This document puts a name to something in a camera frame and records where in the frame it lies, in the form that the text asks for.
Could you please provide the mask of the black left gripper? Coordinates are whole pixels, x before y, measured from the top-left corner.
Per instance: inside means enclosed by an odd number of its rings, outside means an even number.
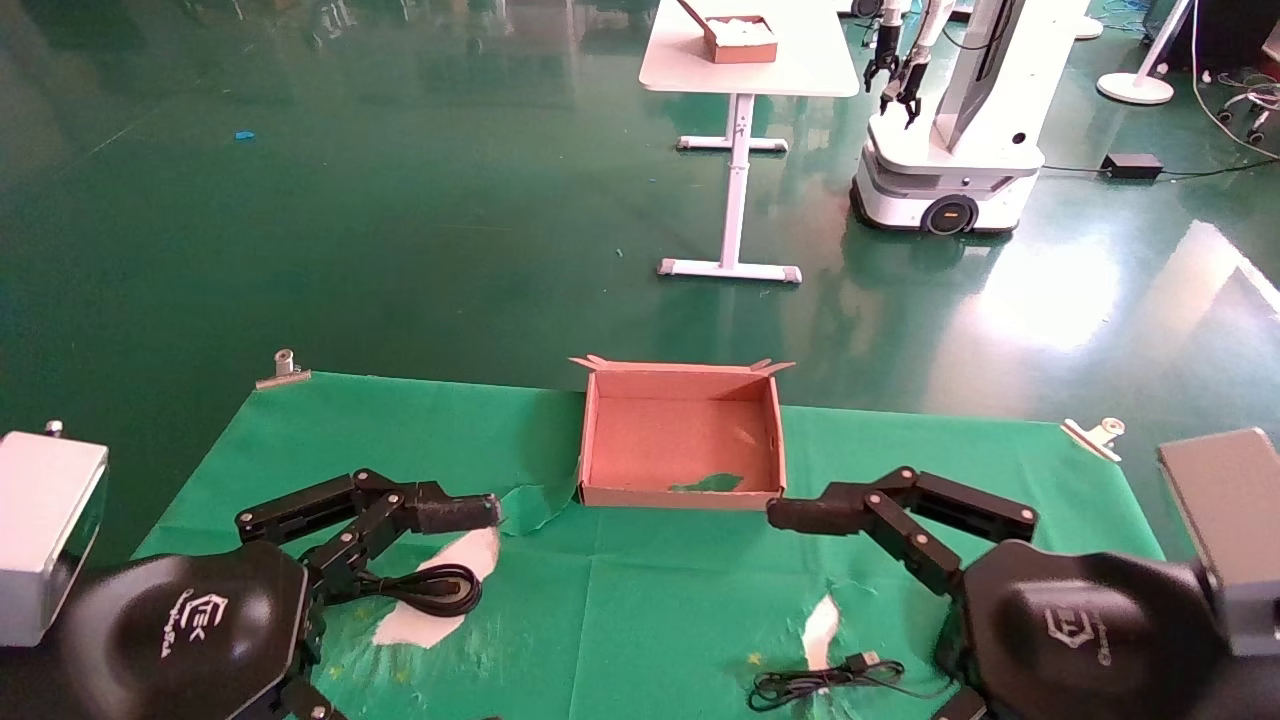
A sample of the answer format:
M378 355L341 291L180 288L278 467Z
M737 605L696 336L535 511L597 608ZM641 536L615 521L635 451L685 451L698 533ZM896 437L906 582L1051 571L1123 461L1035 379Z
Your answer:
M274 544L81 582L55 625L59 719L346 720L310 682L308 575Z

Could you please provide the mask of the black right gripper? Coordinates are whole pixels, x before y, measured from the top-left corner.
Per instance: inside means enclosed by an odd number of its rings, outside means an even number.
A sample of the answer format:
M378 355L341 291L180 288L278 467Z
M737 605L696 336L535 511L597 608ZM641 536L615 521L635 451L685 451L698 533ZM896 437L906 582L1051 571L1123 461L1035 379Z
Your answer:
M963 571L924 518L993 543ZM1028 543L1029 506L914 468L773 498L768 523L870 537L929 592L954 594L940 666L963 684L933 720L1189 719L1229 647L1188 565Z

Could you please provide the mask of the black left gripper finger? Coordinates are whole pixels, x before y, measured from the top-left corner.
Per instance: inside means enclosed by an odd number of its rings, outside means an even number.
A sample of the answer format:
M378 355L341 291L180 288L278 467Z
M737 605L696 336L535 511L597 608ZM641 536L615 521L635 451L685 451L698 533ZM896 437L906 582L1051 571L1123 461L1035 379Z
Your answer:
M246 509L237 529L243 543L284 544L340 527L300 559L321 603L375 596L402 603L479 603L483 580L460 562L393 578L379 577L369 565L406 533L485 530L499 520L494 495L451 496L435 482L401 483L365 468Z

